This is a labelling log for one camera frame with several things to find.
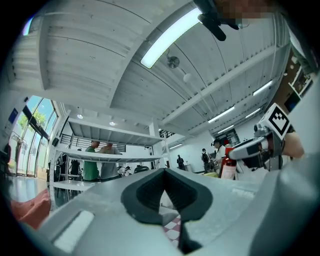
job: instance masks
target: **bottle label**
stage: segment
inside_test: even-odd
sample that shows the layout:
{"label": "bottle label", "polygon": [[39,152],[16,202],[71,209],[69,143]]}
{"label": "bottle label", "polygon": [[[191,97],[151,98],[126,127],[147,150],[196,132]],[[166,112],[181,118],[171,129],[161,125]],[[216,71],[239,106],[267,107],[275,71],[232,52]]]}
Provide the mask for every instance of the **bottle label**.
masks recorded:
{"label": "bottle label", "polygon": [[221,179],[233,180],[236,175],[236,166],[224,165],[222,169]]}

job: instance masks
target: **gray shirt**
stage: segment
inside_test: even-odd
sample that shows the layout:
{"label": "gray shirt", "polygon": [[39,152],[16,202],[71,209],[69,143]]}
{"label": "gray shirt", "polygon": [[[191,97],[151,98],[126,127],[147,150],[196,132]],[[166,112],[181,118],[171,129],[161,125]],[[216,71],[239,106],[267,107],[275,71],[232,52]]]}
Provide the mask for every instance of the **gray shirt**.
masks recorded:
{"label": "gray shirt", "polygon": [[[105,154],[122,155],[122,153],[115,146],[112,146],[112,148],[110,150],[107,150]],[[101,179],[108,179],[114,176],[118,176],[116,163],[103,162],[101,166]]]}

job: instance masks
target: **man in green shirt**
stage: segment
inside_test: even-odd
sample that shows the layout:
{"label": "man in green shirt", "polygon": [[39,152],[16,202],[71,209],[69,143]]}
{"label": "man in green shirt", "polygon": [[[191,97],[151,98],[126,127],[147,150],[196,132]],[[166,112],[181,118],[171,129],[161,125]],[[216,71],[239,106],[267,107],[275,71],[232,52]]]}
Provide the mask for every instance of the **man in green shirt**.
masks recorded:
{"label": "man in green shirt", "polygon": [[[98,152],[95,151],[97,147],[99,147],[100,142],[99,141],[91,141],[91,146],[89,146],[85,152],[92,152],[92,153],[104,153],[106,150],[106,147],[104,146],[101,148]],[[83,165],[83,181],[85,182],[98,182],[99,179],[99,171],[97,167],[97,162],[90,162],[90,161],[84,161]]]}

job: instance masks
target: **fluorescent light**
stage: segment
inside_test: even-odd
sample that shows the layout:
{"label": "fluorescent light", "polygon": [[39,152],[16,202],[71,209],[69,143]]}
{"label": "fluorescent light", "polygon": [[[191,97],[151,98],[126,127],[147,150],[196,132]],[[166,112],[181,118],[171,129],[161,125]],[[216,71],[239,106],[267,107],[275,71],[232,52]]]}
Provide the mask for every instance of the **fluorescent light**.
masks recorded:
{"label": "fluorescent light", "polygon": [[22,30],[22,35],[26,36],[29,34],[30,30],[30,25],[34,17],[28,20],[28,22],[24,25],[23,30]]}
{"label": "fluorescent light", "polygon": [[180,143],[180,144],[178,144],[178,145],[176,145],[176,146],[170,147],[169,149],[171,150],[171,149],[174,149],[174,148],[179,147],[179,146],[181,146],[181,145],[182,145],[182,143]]}
{"label": "fluorescent light", "polygon": [[269,81],[267,82],[264,86],[260,87],[258,90],[253,92],[253,96],[255,96],[256,94],[262,92],[264,89],[266,89],[267,87],[269,87],[270,85],[272,85],[273,81]]}
{"label": "fluorescent light", "polygon": [[230,111],[234,110],[235,106],[230,107],[229,109],[227,109],[226,111],[222,112],[221,114],[218,114],[217,116],[215,116],[214,118],[212,118],[211,120],[208,121],[208,123],[212,123],[213,121],[219,119],[220,117],[224,116],[225,114],[228,114]]}
{"label": "fluorescent light", "polygon": [[251,117],[255,113],[257,113],[261,108],[259,107],[257,110],[253,111],[251,114],[248,114],[245,118]]}
{"label": "fluorescent light", "polygon": [[219,131],[219,132],[218,132],[218,134],[223,133],[224,131],[226,131],[226,130],[228,130],[228,129],[232,128],[232,127],[234,127],[234,125],[231,125],[231,126],[229,126],[229,127],[225,128],[225,129],[223,129],[223,130]]}
{"label": "fluorescent light", "polygon": [[195,8],[186,15],[178,19],[154,42],[150,49],[140,61],[142,65],[151,69],[160,56],[172,45],[179,37],[199,23],[198,15],[202,12]]}

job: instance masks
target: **green shirt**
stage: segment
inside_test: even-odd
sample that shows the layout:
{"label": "green shirt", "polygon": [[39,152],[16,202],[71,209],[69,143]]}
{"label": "green shirt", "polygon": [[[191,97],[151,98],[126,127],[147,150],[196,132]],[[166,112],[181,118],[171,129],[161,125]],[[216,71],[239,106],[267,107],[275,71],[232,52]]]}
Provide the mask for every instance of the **green shirt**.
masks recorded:
{"label": "green shirt", "polygon": [[[88,147],[85,152],[95,153],[95,149],[93,147]],[[83,179],[87,181],[92,181],[99,176],[99,171],[97,167],[97,162],[89,162],[84,161],[83,165]]]}

